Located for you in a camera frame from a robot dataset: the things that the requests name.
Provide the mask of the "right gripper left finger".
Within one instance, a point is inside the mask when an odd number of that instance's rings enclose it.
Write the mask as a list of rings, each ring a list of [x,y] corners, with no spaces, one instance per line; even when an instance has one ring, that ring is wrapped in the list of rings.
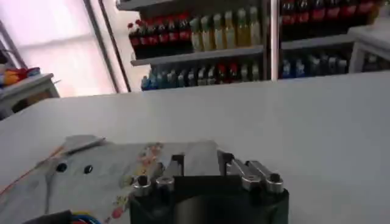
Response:
[[[184,155],[172,155],[167,167],[159,165],[154,173],[149,177],[140,175],[133,184],[132,195],[144,197],[149,195],[155,188],[166,189],[168,192],[174,190],[176,177],[183,177],[184,172]]]

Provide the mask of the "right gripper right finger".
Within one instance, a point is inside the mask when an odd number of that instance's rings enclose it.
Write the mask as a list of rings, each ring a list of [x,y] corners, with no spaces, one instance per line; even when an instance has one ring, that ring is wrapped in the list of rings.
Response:
[[[284,182],[279,173],[271,172],[259,161],[242,162],[232,153],[217,151],[218,163],[222,175],[237,175],[240,177],[243,188],[251,191],[256,187],[265,188],[271,194],[281,194],[284,191]]]

